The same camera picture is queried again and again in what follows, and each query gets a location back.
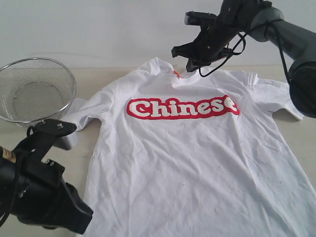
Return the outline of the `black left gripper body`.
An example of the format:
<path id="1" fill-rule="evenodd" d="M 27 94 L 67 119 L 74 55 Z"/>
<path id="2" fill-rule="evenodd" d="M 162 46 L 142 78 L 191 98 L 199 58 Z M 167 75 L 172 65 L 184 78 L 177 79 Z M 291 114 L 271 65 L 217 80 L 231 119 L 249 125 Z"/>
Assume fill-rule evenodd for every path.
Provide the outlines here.
<path id="1" fill-rule="evenodd" d="M 64 171 L 65 168 L 53 160 L 26 162 L 21 171 L 23 189 L 17 199 L 20 222 L 84 234 L 93 210 L 81 200 L 77 189 L 64 181 Z"/>

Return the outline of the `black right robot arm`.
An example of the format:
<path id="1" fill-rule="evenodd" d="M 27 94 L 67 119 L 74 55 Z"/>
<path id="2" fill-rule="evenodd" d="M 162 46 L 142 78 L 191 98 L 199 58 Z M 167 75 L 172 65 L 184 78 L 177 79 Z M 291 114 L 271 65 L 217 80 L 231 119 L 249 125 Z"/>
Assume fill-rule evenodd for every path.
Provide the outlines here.
<path id="1" fill-rule="evenodd" d="M 229 42 L 239 36 L 245 43 L 250 36 L 258 42 L 270 41 L 278 47 L 280 57 L 293 59 L 290 68 L 283 61 L 290 98 L 303 115 L 316 116 L 316 35 L 284 20 L 282 12 L 268 0 L 225 0 L 220 13 L 186 12 L 185 24 L 200 27 L 190 43 L 175 46 L 172 57 L 188 59 L 186 70 L 194 72 L 213 62 L 228 61 L 237 55 Z"/>

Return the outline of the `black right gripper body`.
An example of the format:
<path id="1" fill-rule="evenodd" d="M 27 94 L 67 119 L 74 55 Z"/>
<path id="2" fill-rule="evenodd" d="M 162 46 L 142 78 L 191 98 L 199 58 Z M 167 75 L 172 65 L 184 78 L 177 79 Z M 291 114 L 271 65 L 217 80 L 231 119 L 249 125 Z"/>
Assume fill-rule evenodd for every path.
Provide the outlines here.
<path id="1" fill-rule="evenodd" d="M 198 67 L 228 58 L 233 51 L 226 45 L 237 35 L 237 28 L 230 25 L 213 24 L 201 30 L 197 38 L 190 43 L 175 46 L 172 57 L 181 56 L 188 59 L 186 70 L 193 72 Z"/>

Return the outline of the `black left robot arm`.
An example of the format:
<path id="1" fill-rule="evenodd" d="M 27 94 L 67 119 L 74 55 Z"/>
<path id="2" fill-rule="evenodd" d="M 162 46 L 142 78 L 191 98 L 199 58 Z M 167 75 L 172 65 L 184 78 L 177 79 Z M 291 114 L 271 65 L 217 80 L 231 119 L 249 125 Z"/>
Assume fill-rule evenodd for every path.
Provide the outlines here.
<path id="1" fill-rule="evenodd" d="M 0 150 L 0 222 L 10 214 L 26 225 L 84 234 L 93 210 L 65 182 L 65 168 L 48 159 L 34 158 L 35 150 Z"/>

